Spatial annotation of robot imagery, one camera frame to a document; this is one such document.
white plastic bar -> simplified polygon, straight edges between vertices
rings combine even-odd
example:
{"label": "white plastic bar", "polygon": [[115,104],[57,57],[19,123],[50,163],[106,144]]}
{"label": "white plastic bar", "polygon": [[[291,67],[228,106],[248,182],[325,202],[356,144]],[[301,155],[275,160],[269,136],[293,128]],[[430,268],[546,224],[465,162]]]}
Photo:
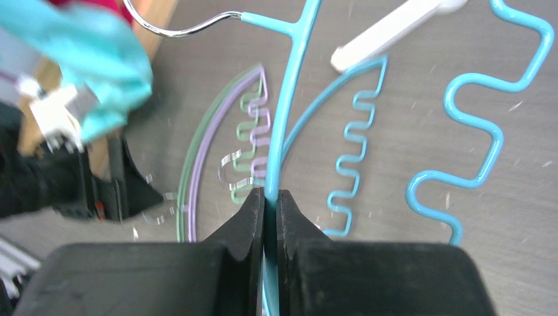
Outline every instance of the white plastic bar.
{"label": "white plastic bar", "polygon": [[400,38],[436,14],[444,0],[408,0],[347,45],[335,50],[332,66],[338,72],[385,51]]}

light blue wire hanger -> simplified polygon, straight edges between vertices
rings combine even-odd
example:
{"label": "light blue wire hanger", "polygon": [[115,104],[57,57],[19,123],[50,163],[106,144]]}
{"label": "light blue wire hanger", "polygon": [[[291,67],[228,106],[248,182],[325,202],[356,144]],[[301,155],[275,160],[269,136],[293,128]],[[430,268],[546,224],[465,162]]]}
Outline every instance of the light blue wire hanger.
{"label": "light blue wire hanger", "polygon": [[503,0],[491,0],[490,6],[494,14],[502,20],[537,31],[541,37],[539,48],[533,56],[531,63],[527,66],[525,73],[517,82],[507,82],[485,74],[469,73],[462,74],[449,83],[444,95],[445,112],[458,123],[487,132],[492,138],[490,148],[474,178],[461,178],[437,170],[421,171],[411,179],[407,185],[407,191],[405,192],[407,204],[409,204],[409,207],[414,212],[428,217],[429,219],[444,222],[451,227],[451,238],[449,243],[455,246],[459,244],[463,237],[463,227],[461,223],[453,215],[420,204],[417,200],[417,188],[421,183],[428,180],[440,181],[467,189],[478,188],[486,181],[504,143],[504,134],[500,127],[488,120],[461,112],[455,105],[455,94],[459,88],[467,84],[476,84],[509,93],[517,93],[524,90],[537,75],[554,42],[554,30],[545,20],[512,9],[508,7]]}
{"label": "light blue wire hanger", "polygon": [[360,162],[364,159],[367,152],[368,140],[364,135],[352,134],[351,129],[366,130],[372,126],[375,113],[375,105],[370,103],[369,100],[375,99],[382,89],[384,83],[384,77],[386,75],[386,69],[388,67],[388,56],[384,55],[377,59],[371,59],[363,61],[360,64],[355,65],[352,68],[347,69],[341,76],[337,77],[329,86],[327,86],[317,97],[310,103],[306,111],[300,116],[299,120],[294,124],[289,136],[285,140],[282,152],[282,163],[285,162],[285,158],[289,153],[296,137],[306,125],[308,120],[312,115],[327,101],[334,93],[336,93],[340,88],[342,88],[346,83],[348,83],[353,78],[356,78],[368,71],[374,70],[376,68],[380,69],[380,76],[378,78],[378,83],[376,89],[374,90],[362,90],[355,94],[353,98],[353,108],[361,111],[366,111],[369,113],[368,122],[366,121],[353,121],[349,122],[344,130],[344,135],[347,140],[356,142],[361,145],[361,152],[359,155],[342,155],[336,161],[336,170],[342,176],[348,176],[354,179],[353,187],[350,191],[338,191],[335,190],[328,196],[328,206],[333,212],[343,213],[347,216],[347,222],[345,228],[342,230],[336,229],[326,229],[323,230],[325,235],[328,236],[340,236],[344,237],[349,234],[351,229],[351,222],[353,218],[352,210],[346,206],[337,205],[333,203],[335,197],[342,197],[345,199],[354,198],[359,189],[359,183],[361,175],[358,170],[349,169],[347,167],[342,167],[341,164],[344,161],[350,161],[352,163]]}
{"label": "light blue wire hanger", "polygon": [[[292,48],[281,86],[281,92],[277,104],[276,116],[273,124],[271,143],[268,154],[267,176],[265,182],[265,225],[266,234],[268,239],[265,240],[265,260],[263,266],[264,275],[264,304],[266,314],[268,316],[279,315],[279,301],[278,301],[278,277],[277,277],[277,258],[276,258],[276,240],[273,231],[276,229],[276,202],[279,194],[280,187],[280,173],[281,162],[284,154],[283,148],[285,145],[285,135],[288,124],[291,104],[293,101],[294,93],[297,86],[297,81],[301,69],[301,65],[306,53],[309,38],[315,24],[318,11],[320,9],[321,0],[306,0],[304,9],[300,19],[295,22],[286,22],[276,20],[266,16],[261,16],[254,13],[241,13],[236,11],[229,11],[219,14],[206,22],[200,23],[193,28],[181,31],[163,30],[156,26],[151,25],[143,19],[138,12],[134,9],[131,0],[124,0],[124,4],[134,17],[134,19],[149,31],[164,37],[177,38],[182,36],[189,36],[199,31],[202,31],[209,26],[228,18],[240,19],[244,22],[261,26],[269,30],[284,34],[292,39]],[[473,117],[466,113],[460,112],[454,102],[453,97],[457,89],[467,83],[477,83],[489,88],[497,88],[508,92],[519,92],[531,83],[543,63],[550,46],[554,39],[552,27],[544,20],[530,16],[526,13],[509,8],[503,0],[491,0],[493,12],[500,18],[515,24],[523,25],[537,30],[543,37],[541,47],[537,51],[533,61],[525,72],[523,78],[516,83],[504,82],[496,78],[492,78],[483,74],[465,74],[457,77],[450,83],[446,95],[444,97],[444,108],[448,115],[460,122],[472,127],[483,129],[490,133],[493,142],[489,153],[483,163],[479,173],[472,180],[459,178],[450,174],[444,174],[440,171],[426,171],[416,175],[407,187],[407,203],[417,213],[426,217],[437,219],[448,223],[453,229],[452,244],[457,244],[461,239],[462,228],[461,223],[453,216],[435,211],[418,203],[415,193],[417,186],[425,180],[441,180],[454,185],[462,186],[465,188],[476,188],[485,181],[488,173],[497,159],[499,151],[503,143],[503,134],[498,126],[494,123],[481,118]]]}

wooden board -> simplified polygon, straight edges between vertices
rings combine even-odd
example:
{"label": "wooden board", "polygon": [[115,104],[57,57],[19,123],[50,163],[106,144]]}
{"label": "wooden board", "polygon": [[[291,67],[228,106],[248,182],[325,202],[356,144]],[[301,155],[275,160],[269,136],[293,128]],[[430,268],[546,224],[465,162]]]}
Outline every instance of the wooden board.
{"label": "wooden board", "polygon": [[[177,1],[135,0],[134,4],[138,12],[150,23],[159,27],[166,27],[174,12]],[[137,23],[134,23],[132,28],[141,44],[145,47],[149,58],[153,59],[159,48],[161,37],[145,30]],[[57,88],[60,84],[60,68],[47,58],[43,58],[39,62],[34,76],[47,91]],[[24,155],[33,155],[37,146],[43,141],[37,122],[33,114],[31,114],[29,103],[30,100],[27,98],[20,102],[20,108],[25,115],[25,119],[20,136],[19,150]],[[101,174],[108,163],[106,138],[101,138],[91,144],[89,158],[93,173]]]}

red fabric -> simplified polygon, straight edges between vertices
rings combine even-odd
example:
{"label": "red fabric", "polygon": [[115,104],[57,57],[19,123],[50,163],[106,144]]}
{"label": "red fabric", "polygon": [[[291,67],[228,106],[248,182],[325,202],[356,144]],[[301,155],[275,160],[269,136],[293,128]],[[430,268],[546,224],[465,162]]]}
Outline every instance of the red fabric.
{"label": "red fabric", "polygon": [[124,18],[124,20],[128,21],[130,25],[132,25],[132,22],[134,21],[134,18],[132,18],[132,15],[128,12],[128,9],[126,9],[124,5],[119,6],[118,3],[116,3],[116,0],[48,0],[48,2],[57,7],[65,5],[70,1],[81,1],[90,3],[92,5],[98,5],[116,13],[118,16],[121,16],[122,18]]}

white object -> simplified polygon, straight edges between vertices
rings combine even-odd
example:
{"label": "white object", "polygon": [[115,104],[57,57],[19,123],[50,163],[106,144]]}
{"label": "white object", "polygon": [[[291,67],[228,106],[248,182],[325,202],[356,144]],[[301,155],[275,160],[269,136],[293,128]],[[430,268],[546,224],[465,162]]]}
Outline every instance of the white object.
{"label": "white object", "polygon": [[467,0],[408,0],[332,55],[338,72],[377,56],[436,13],[452,13]]}
{"label": "white object", "polygon": [[41,88],[39,82],[37,82],[35,78],[25,74],[18,77],[15,86],[20,95],[25,95],[32,99],[39,98],[43,93],[43,88]]}
{"label": "white object", "polygon": [[66,108],[78,97],[78,94],[78,89],[69,85],[31,103],[31,112],[49,146],[58,147],[57,136],[66,136],[79,151],[84,150],[81,125]]}

